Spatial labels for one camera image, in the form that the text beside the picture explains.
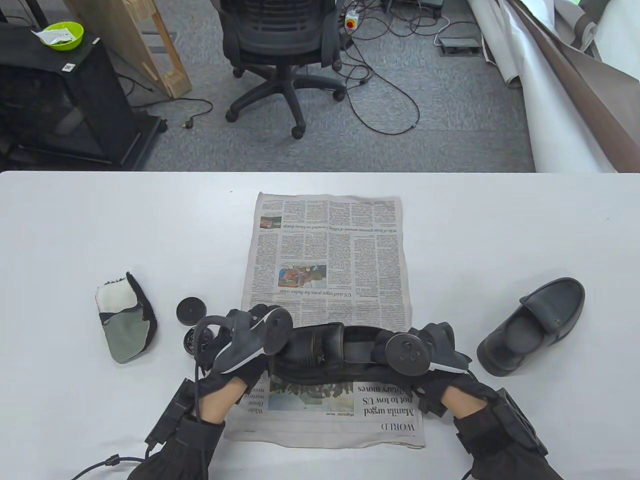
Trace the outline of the person's right hand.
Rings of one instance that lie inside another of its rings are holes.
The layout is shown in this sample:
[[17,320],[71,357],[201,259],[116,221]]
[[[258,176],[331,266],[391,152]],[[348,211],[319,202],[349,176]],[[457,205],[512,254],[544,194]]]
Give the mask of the person's right hand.
[[[429,352],[431,364],[448,364],[453,359],[470,362],[471,359],[455,351],[455,336],[453,328],[447,323],[429,323],[421,330],[410,329],[409,334],[418,338],[423,345],[423,350]],[[371,360],[375,365],[370,369],[370,382],[388,384],[400,388],[405,393],[416,393],[420,398],[419,409],[423,413],[432,412],[441,417],[448,409],[442,397],[448,387],[455,387],[474,397],[495,402],[498,393],[489,386],[464,372],[451,372],[448,370],[428,370],[423,375],[402,375],[387,358],[387,345],[398,334],[390,330],[381,330],[375,336],[374,347],[371,352]]]

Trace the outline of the person's left hand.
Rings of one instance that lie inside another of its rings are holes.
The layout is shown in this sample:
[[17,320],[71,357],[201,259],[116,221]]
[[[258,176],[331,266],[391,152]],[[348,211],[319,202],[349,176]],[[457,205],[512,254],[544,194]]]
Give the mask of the person's left hand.
[[197,381],[199,397],[222,390],[238,378],[249,393],[263,373],[269,370],[272,358],[285,346],[293,331],[291,314],[279,305],[257,304],[249,311],[234,309],[226,316],[211,315],[197,325],[194,342],[218,332],[195,354],[196,365],[204,377]]

